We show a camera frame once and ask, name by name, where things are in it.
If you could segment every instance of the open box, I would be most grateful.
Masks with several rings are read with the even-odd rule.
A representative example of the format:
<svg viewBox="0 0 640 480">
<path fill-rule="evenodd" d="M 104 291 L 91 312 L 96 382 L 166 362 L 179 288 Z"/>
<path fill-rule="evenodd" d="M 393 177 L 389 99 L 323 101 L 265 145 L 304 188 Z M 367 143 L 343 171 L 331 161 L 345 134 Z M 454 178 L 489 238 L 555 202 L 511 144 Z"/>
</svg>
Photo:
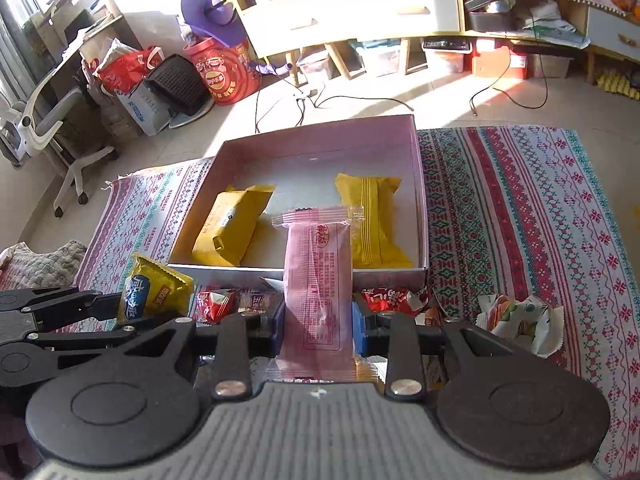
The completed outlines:
<svg viewBox="0 0 640 480">
<path fill-rule="evenodd" d="M 187 214 L 170 266 L 200 284 L 221 288 L 261 288 L 260 277 L 281 280 L 287 230 L 272 227 L 271 218 L 296 208 L 339 204 L 334 179 L 340 172 L 402 178 L 394 195 L 394 242 L 414 264 L 409 269 L 354 269 L 353 289 L 422 288 L 428 268 L 427 214 L 412 115 L 310 124 L 224 142 Z M 271 184 L 275 191 L 241 267 L 194 264 L 196 238 L 216 196 L 229 184 L 236 189 Z"/>
</svg>

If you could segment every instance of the drawer handle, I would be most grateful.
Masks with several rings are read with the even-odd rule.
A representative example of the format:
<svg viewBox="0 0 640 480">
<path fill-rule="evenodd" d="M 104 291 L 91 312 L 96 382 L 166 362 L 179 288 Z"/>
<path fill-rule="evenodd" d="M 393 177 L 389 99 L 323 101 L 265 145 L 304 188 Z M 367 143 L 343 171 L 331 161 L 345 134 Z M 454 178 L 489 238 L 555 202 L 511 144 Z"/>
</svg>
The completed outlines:
<svg viewBox="0 0 640 480">
<path fill-rule="evenodd" d="M 295 24 L 290 30 L 300 30 L 301 28 L 313 27 L 317 25 L 318 21 L 315 18 L 311 18 L 309 20 L 305 20 L 304 22 L 300 22 Z"/>
<path fill-rule="evenodd" d="M 431 11 L 425 6 L 405 6 L 396 9 L 396 14 L 411 15 L 411 14 L 431 14 Z"/>
<path fill-rule="evenodd" d="M 626 37 L 624 34 L 619 34 L 618 39 L 625 45 L 638 47 L 638 42 L 636 40 L 632 40 L 631 38 Z"/>
</svg>

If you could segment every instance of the yellow wrapper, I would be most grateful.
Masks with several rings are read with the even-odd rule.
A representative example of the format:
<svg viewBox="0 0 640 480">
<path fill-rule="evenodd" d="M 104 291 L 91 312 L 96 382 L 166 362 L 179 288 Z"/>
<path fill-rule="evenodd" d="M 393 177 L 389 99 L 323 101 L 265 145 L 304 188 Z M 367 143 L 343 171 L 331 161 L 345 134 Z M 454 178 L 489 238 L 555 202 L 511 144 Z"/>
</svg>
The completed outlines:
<svg viewBox="0 0 640 480">
<path fill-rule="evenodd" d="M 193 246 L 193 259 L 208 266 L 240 265 L 273 190 L 273 186 L 251 186 L 220 193 Z"/>
<path fill-rule="evenodd" d="M 118 321 L 176 310 L 189 313 L 193 280 L 176 270 L 134 253 L 134 264 L 120 297 Z"/>
<path fill-rule="evenodd" d="M 350 176 L 339 173 L 335 187 L 342 203 L 364 208 L 364 222 L 351 241 L 355 269 L 411 267 L 393 244 L 394 193 L 402 179 L 384 176 Z"/>
</svg>

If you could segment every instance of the tile floor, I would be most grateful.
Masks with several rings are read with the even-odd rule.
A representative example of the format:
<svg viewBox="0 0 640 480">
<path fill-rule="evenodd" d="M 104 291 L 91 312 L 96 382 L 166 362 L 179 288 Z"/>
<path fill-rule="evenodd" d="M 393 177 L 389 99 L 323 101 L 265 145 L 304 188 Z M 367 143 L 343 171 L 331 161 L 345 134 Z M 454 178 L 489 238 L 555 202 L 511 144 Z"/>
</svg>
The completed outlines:
<svg viewBox="0 0 640 480">
<path fill-rule="evenodd" d="M 576 130 L 616 216 L 632 268 L 640 277 L 640 104 L 606 94 L 577 75 L 549 80 L 548 102 L 540 110 L 518 107 L 493 90 L 484 92 L 476 98 L 475 117 L 469 109 L 469 98 L 491 82 L 469 74 L 432 79 L 428 70 L 417 67 L 407 76 L 372 78 L 362 74 L 351 81 L 334 78 L 322 98 L 340 94 L 393 97 L 415 109 L 418 128 L 519 123 Z M 500 82 L 501 88 L 510 86 L 513 82 Z M 300 112 L 291 97 L 293 92 L 285 81 L 277 81 L 260 92 L 258 117 L 273 106 L 259 123 L 261 131 L 296 124 Z M 510 89 L 510 94 L 523 104 L 538 105 L 545 95 L 544 82 L 521 82 Z M 307 107 L 305 124 L 408 113 L 404 106 L 391 101 L 336 98 L 323 107 L 326 108 Z M 255 95 L 233 106 L 214 107 L 204 118 L 180 129 L 164 130 L 155 137 L 141 137 L 128 144 L 121 150 L 119 160 L 92 169 L 86 184 L 89 203 L 78 205 L 69 190 L 63 205 L 65 215 L 57 219 L 52 208 L 47 209 L 35 223 L 28 245 L 36 252 L 46 252 L 71 238 L 88 244 L 109 195 L 105 181 L 150 166 L 214 155 L 224 140 L 252 134 L 254 115 Z"/>
</svg>

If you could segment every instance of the pink snack package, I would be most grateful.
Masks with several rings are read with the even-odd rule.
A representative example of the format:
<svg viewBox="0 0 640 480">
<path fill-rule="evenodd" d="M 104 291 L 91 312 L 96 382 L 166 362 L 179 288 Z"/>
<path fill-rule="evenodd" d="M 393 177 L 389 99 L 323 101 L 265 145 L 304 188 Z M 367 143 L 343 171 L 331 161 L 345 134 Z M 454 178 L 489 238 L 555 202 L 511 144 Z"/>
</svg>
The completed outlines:
<svg viewBox="0 0 640 480">
<path fill-rule="evenodd" d="M 292 211 L 274 218 L 289 229 L 284 261 L 284 341 L 271 379 L 353 381 L 351 223 L 362 208 Z"/>
</svg>

